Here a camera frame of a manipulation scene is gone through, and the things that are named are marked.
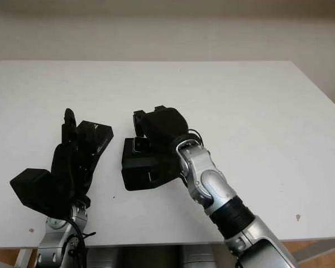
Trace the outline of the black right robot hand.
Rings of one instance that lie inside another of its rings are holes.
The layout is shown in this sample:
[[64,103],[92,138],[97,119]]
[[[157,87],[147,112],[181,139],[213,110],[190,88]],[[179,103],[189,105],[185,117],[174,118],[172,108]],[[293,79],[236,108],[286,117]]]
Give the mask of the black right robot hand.
[[152,112],[135,111],[133,125],[141,152],[177,164],[176,146],[189,136],[188,124],[177,109],[158,106]]

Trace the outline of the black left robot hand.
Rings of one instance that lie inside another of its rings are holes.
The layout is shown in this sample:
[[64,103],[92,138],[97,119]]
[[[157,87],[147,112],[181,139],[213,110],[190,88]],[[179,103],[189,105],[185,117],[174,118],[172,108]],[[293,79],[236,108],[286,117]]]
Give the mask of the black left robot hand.
[[98,160],[110,140],[106,137],[110,130],[108,126],[89,121],[77,124],[73,110],[65,110],[61,143],[54,151],[51,174],[60,196],[69,205],[90,206],[87,193]]

